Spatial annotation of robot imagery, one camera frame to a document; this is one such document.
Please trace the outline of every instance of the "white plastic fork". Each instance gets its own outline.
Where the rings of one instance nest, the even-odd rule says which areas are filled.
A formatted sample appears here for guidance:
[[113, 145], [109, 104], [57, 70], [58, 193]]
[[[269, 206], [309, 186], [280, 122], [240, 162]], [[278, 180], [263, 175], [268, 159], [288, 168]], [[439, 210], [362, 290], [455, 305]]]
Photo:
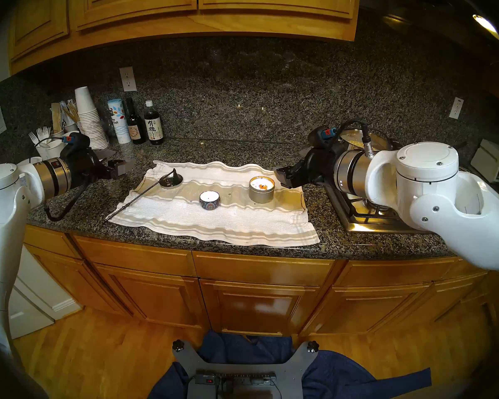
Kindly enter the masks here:
[[[42, 127], [37, 129], [37, 137], [39, 140], [44, 140], [45, 138], [50, 137], [50, 129], [49, 127]], [[43, 143], [48, 144], [50, 140], [45, 140]]]
[[33, 141], [33, 144], [37, 144], [39, 142], [39, 139], [35, 134], [33, 134], [33, 131], [30, 131], [27, 135], [30, 136], [31, 141]]

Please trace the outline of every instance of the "striped towel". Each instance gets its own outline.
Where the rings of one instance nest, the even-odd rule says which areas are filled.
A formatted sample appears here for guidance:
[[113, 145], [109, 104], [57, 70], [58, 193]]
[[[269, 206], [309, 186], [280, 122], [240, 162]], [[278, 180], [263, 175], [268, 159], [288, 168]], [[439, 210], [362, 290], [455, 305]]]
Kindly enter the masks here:
[[[159, 185], [115, 215], [111, 222], [131, 227], [145, 226], [154, 232], [172, 236], [193, 236], [200, 240], [222, 240], [239, 246], [304, 246], [319, 243], [301, 187], [281, 186], [273, 171], [256, 164], [230, 167], [219, 161], [208, 164], [165, 163], [146, 172], [141, 183], [129, 192], [120, 209], [141, 192], [175, 168], [183, 176], [178, 187]], [[259, 204], [248, 195], [249, 182], [255, 176], [268, 176], [275, 182], [272, 201]], [[206, 190], [220, 194], [220, 206], [202, 209], [199, 195]]]

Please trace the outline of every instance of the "wooden floor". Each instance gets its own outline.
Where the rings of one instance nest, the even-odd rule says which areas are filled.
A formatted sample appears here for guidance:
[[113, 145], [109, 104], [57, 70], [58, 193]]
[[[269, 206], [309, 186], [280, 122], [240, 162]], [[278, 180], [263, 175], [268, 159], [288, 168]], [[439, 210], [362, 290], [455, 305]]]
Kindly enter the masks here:
[[[178, 338], [199, 347], [203, 335], [87, 308], [14, 344], [28, 373], [51, 398], [132, 399], [146, 398], [166, 372]], [[491, 349], [493, 334], [486, 314], [476, 310], [408, 332], [315, 340], [378, 379], [430, 367], [436, 385], [469, 376]]]

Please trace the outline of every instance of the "bottle label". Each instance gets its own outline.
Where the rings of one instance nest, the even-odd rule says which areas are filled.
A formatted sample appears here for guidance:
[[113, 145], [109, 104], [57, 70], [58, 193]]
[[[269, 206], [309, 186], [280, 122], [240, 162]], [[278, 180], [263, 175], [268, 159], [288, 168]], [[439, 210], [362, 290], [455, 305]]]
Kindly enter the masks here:
[[129, 136], [132, 140], [140, 140], [140, 132], [138, 126], [128, 126]]
[[161, 129], [161, 119], [158, 117], [153, 120], [145, 120], [148, 137], [150, 140], [160, 140], [163, 138], [163, 130]]

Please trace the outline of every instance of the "granite countertop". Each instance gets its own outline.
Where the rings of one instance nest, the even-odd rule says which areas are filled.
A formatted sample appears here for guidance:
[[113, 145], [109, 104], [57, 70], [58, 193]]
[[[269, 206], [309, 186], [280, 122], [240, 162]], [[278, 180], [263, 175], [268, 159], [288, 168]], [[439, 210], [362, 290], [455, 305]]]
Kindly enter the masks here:
[[[237, 246], [223, 241], [203, 241], [189, 236], [169, 236], [146, 227], [125, 227], [105, 222], [119, 202], [122, 202], [154, 167], [154, 160], [166, 162], [209, 163], [221, 161], [229, 166], [248, 163], [266, 169], [276, 165], [296, 163], [301, 144], [276, 144], [238, 141], [166, 139], [160, 146], [146, 142], [141, 145], [112, 144], [116, 154], [111, 159], [136, 159], [135, 167], [119, 180], [99, 180], [90, 185], [72, 210], [60, 222], [47, 219], [42, 206], [28, 216], [28, 223], [47, 229], [70, 232], [81, 236], [123, 241], [126, 243], [201, 250], [219, 253], [265, 256], [306, 257], [310, 259], [405, 259], [409, 257], [447, 256], [452, 253], [442, 239], [429, 235], [353, 234], [345, 231], [322, 187], [303, 186], [309, 221], [314, 225], [320, 242], [300, 247]], [[75, 191], [49, 201], [52, 214], [61, 212]]]

